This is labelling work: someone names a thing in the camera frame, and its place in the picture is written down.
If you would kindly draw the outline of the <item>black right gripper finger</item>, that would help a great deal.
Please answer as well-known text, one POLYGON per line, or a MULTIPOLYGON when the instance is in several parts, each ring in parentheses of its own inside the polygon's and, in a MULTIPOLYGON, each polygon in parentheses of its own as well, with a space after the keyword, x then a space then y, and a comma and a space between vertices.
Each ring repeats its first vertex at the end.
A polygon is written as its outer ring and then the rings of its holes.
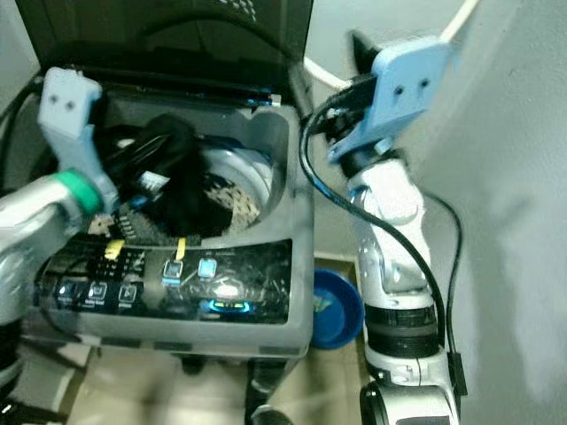
POLYGON ((361 31, 351 32, 351 53, 356 73, 371 73, 379 54, 379 45, 361 31))
POLYGON ((288 82, 292 104, 295 105, 300 121, 307 122, 316 108, 312 78, 304 67, 291 67, 288 69, 288 82))

